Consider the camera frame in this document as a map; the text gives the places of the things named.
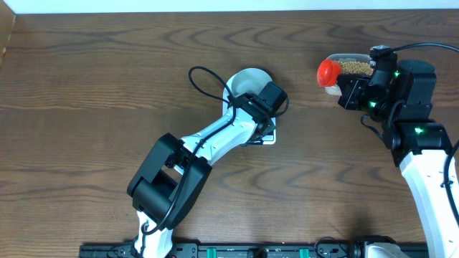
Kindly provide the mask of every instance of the grains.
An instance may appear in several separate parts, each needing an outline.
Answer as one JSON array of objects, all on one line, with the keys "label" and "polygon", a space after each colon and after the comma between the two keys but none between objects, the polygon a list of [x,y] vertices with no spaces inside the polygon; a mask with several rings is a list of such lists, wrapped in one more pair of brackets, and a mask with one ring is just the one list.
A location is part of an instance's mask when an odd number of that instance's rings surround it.
[{"label": "grains", "polygon": [[372,75],[373,69],[370,67],[369,63],[364,62],[342,62],[338,61],[339,66],[341,66],[341,74],[344,75]]}]

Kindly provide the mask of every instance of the wood grain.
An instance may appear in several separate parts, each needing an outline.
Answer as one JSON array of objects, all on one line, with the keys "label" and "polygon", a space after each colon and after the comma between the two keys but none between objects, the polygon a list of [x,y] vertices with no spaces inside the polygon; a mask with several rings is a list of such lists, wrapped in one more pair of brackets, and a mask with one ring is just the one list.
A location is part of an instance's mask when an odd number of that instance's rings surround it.
[{"label": "wood grain", "polygon": [[[176,237],[314,242],[324,235],[425,240],[390,152],[316,86],[333,53],[438,41],[459,45],[459,11],[294,11],[19,16],[0,70],[0,253],[76,257],[83,242],[137,234],[126,187],[164,133],[189,135],[220,103],[188,69],[227,79],[261,67],[290,96],[273,146],[215,164]],[[458,58],[414,49],[437,67],[432,117],[459,137]],[[220,94],[204,73],[196,81]]]}]

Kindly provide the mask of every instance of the white cup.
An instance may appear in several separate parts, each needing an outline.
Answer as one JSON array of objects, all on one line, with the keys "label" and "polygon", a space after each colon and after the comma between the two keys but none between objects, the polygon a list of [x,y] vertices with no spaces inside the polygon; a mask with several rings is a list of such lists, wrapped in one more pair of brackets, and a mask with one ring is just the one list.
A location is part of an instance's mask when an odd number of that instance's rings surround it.
[{"label": "white cup", "polygon": [[229,80],[228,87],[235,97],[243,93],[258,95],[268,82],[273,81],[268,73],[257,68],[244,69]]}]

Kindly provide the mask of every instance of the white wall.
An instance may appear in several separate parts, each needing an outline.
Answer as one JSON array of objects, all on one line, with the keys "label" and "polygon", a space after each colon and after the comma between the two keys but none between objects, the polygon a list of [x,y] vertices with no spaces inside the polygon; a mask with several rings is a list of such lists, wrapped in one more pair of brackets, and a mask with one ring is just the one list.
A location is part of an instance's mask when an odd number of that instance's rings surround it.
[{"label": "white wall", "polygon": [[5,2],[16,14],[459,8],[459,0],[5,0]]}]

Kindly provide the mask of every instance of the wire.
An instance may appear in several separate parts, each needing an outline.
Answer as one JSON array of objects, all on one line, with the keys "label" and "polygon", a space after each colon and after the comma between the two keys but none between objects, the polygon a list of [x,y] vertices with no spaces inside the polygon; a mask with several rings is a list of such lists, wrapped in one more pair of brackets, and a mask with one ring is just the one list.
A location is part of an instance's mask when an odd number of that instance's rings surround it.
[{"label": "wire", "polygon": [[[148,221],[142,224],[142,229],[145,229],[146,227],[148,227]],[[143,251],[145,251],[145,248],[146,248],[145,241],[146,241],[146,235],[142,234],[141,257],[143,257]]]},{"label": "wire", "polygon": [[331,236],[323,236],[319,240],[317,240],[317,242],[314,244],[314,252],[317,254],[317,257],[325,258],[322,254],[319,254],[318,250],[317,250],[318,249],[318,243],[322,242],[324,239],[331,239],[331,240],[335,241],[339,245],[339,248],[341,248],[341,250],[343,250],[345,255],[343,255],[342,257],[338,257],[338,258],[346,258],[347,257],[347,250],[345,250],[343,248],[343,246],[341,246],[341,244],[339,244],[338,240],[336,240],[334,237],[331,237]]},{"label": "wire", "polygon": [[390,114],[389,114],[389,119],[387,119],[387,125],[390,126],[392,124],[392,119],[394,118],[394,113],[395,113],[395,110],[397,109],[397,106],[400,105],[400,104],[404,104],[404,100],[397,100],[391,110],[390,110]]},{"label": "wire", "polygon": [[453,193],[451,192],[452,181],[450,181],[450,172],[449,172],[451,160],[453,159],[453,156],[456,153],[456,151],[458,151],[458,148],[459,148],[459,140],[454,145],[453,149],[448,154],[448,156],[446,157],[445,167],[443,168],[443,180],[444,180],[443,184],[446,189],[446,195],[448,196],[448,201],[450,202],[451,210],[453,211],[454,218],[456,219],[456,222],[458,223],[458,226],[459,226],[459,213],[458,213],[458,208],[454,203]]},{"label": "wire", "polygon": [[228,100],[224,100],[224,99],[222,99],[222,98],[220,98],[220,97],[217,97],[217,96],[215,96],[215,95],[209,94],[209,93],[207,93],[207,92],[205,92],[205,91],[199,89],[199,87],[197,87],[197,85],[196,85],[196,84],[194,83],[194,81],[193,81],[193,78],[191,77],[191,72],[193,72],[193,70],[195,70],[195,69],[201,69],[201,70],[204,70],[204,71],[208,72],[209,74],[213,75],[215,78],[217,78],[217,80],[219,80],[219,81],[223,84],[223,86],[225,87],[225,89],[227,89],[228,93],[232,95],[230,88],[227,86],[227,83],[224,82],[224,80],[223,80],[220,76],[218,76],[215,72],[213,72],[213,71],[207,69],[206,67],[192,67],[192,68],[188,71],[188,79],[189,79],[189,81],[191,82],[191,84],[193,85],[193,87],[194,87],[197,91],[199,91],[200,93],[206,95],[207,97],[212,97],[212,98],[214,98],[214,99],[216,99],[216,100],[221,100],[221,101],[223,101],[223,102],[229,104],[230,102],[229,102]]},{"label": "wire", "polygon": [[376,128],[374,128],[373,126],[370,126],[370,125],[366,125],[366,124],[365,124],[365,119],[367,119],[369,116],[370,116],[370,115],[368,115],[368,114],[362,115],[362,117],[360,118],[360,123],[361,123],[362,125],[364,125],[364,127],[370,129],[376,136],[378,136],[379,139],[382,140],[382,135],[381,135],[381,133],[380,133]]},{"label": "wire", "polygon": [[[235,96],[232,94],[231,92],[231,89],[228,87],[227,83],[220,77],[218,76],[216,73],[214,73],[213,71],[207,69],[206,67],[202,67],[202,66],[196,66],[196,67],[192,67],[189,71],[188,71],[188,78],[190,80],[190,82],[193,84],[194,88],[196,88],[200,93],[208,96],[208,97],[212,97],[212,98],[215,98],[215,99],[218,99],[218,100],[222,100],[222,101],[225,101],[223,100],[222,98],[220,97],[216,97],[216,96],[213,96],[209,93],[206,93],[204,92],[203,90],[199,89],[199,87],[196,86],[196,84],[194,83],[193,81],[193,78],[191,76],[192,72],[194,70],[204,70],[206,72],[208,72],[209,74],[213,75],[215,78],[217,78],[224,86],[224,88],[228,91],[228,95],[229,95],[229,98],[230,98],[230,102],[234,102],[235,100]],[[193,164],[194,162],[194,158],[196,157],[196,153],[197,151],[204,145],[204,143],[209,140],[212,136],[214,136],[215,134],[217,134],[218,132],[220,132],[221,130],[225,129],[228,125],[231,125],[233,124],[233,122],[235,121],[236,119],[236,106],[233,105],[232,106],[232,109],[233,109],[233,113],[232,113],[232,117],[231,119],[225,123],[222,127],[216,129],[215,131],[213,131],[212,133],[210,133],[208,136],[204,137],[203,139],[201,139],[198,144],[196,145],[196,147],[194,148],[193,150],[193,153],[191,154],[190,158],[189,158],[189,162],[187,163],[186,165],[186,168],[184,170],[184,173],[183,173],[183,176],[181,177],[181,180],[180,180],[180,183],[179,183],[179,186],[177,188],[177,191],[175,193],[175,196],[174,196],[174,199],[172,199],[172,202],[171,202],[171,205],[170,207],[167,209],[167,212],[166,214],[164,215],[164,218],[161,220],[161,222],[159,222],[152,230],[150,231],[146,231],[146,226],[142,226],[141,227],[141,231],[142,231],[142,234],[144,235],[151,235],[153,233],[155,233],[156,231],[158,231],[160,228],[163,228],[164,227],[164,224],[167,222],[168,218],[170,217],[170,215],[172,214],[172,211],[174,211],[175,209],[175,206],[179,200],[179,197],[180,197],[180,194],[181,194],[181,191],[184,187],[184,183],[185,183],[185,180],[186,178],[188,177],[188,174],[189,174],[189,169],[191,168],[191,165]]]},{"label": "wire", "polygon": [[290,100],[289,100],[288,97],[287,97],[287,99],[285,99],[285,108],[284,108],[284,111],[279,112],[279,113],[276,113],[276,114],[274,114],[274,115],[271,116],[271,117],[272,117],[272,118],[278,118],[278,117],[280,117],[281,115],[285,114],[285,112],[287,112],[288,103],[289,103],[289,102],[290,102]]},{"label": "wire", "polygon": [[459,52],[459,49],[457,47],[454,47],[448,44],[435,43],[435,42],[420,42],[420,43],[408,44],[408,45],[401,46],[401,47],[395,47],[391,49],[390,52],[396,52],[396,51],[400,51],[403,49],[410,49],[414,47],[442,47],[442,48],[446,48],[449,50]]}]

